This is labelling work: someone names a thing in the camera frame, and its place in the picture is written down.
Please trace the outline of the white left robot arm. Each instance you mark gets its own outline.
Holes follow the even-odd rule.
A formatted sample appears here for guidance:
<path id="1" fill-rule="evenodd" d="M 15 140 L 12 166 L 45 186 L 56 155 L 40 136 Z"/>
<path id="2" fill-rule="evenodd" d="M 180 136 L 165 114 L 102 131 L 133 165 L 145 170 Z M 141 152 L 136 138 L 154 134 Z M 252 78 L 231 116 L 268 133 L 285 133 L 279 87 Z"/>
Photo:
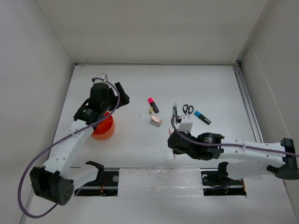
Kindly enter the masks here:
<path id="1" fill-rule="evenodd" d="M 73 117 L 69 138 L 63 140 L 53 155 L 41 167 L 33 167 L 30 179 L 35 195 L 59 205 L 66 205 L 75 190 L 87 183 L 104 182 L 104 166 L 86 162 L 71 172 L 71 165 L 92 135 L 97 125 L 110 113 L 129 104 L 129 96 L 120 83 L 109 87 L 108 81 L 94 83 L 90 97 L 80 106 Z"/>

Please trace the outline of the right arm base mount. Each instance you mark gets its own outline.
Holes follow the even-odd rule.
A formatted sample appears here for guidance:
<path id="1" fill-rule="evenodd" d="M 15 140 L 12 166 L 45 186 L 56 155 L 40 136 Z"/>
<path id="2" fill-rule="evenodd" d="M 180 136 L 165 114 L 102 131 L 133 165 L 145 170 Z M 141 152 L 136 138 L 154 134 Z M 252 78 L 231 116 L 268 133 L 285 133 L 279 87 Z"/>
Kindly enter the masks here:
<path id="1" fill-rule="evenodd" d="M 219 179 L 216 170 L 204 170 L 201 172 L 204 196 L 246 196 L 246 188 L 243 179 L 230 178 Z"/>

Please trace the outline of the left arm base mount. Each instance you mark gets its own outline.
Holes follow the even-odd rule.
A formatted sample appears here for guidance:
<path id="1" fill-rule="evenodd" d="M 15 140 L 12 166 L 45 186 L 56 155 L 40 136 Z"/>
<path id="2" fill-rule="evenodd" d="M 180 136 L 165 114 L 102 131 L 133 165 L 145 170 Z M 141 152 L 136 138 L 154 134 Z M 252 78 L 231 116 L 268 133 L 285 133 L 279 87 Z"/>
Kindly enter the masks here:
<path id="1" fill-rule="evenodd" d="M 104 172 L 102 182 L 95 180 L 75 190 L 75 196 L 118 196 L 119 169 Z"/>

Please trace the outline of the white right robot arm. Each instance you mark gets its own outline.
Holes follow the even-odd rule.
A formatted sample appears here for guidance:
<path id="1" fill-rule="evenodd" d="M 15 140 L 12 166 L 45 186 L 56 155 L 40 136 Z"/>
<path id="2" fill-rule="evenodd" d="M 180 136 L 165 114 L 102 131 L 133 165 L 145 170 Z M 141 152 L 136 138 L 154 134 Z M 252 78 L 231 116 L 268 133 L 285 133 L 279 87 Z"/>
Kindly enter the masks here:
<path id="1" fill-rule="evenodd" d="M 283 180 L 299 178 L 297 155 L 289 138 L 277 143 L 258 143 L 232 140 L 216 133 L 194 137 L 173 132 L 168 147 L 174 154 L 186 154 L 195 160 L 221 160 L 216 178 L 222 184 L 256 175 L 274 175 Z"/>

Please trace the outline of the rose gold stapler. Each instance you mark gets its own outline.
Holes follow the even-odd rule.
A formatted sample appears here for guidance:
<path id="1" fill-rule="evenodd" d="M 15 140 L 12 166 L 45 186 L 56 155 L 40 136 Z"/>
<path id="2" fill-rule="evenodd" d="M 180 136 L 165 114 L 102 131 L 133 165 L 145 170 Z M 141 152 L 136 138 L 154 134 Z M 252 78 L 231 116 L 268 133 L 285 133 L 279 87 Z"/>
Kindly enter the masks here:
<path id="1" fill-rule="evenodd" d="M 155 116 L 151 117 L 150 122 L 151 122 L 152 125 L 155 125 L 157 127 L 160 127 L 161 124 L 162 124 L 162 120 L 159 119 L 159 118 L 157 118 L 157 117 L 155 117 Z"/>

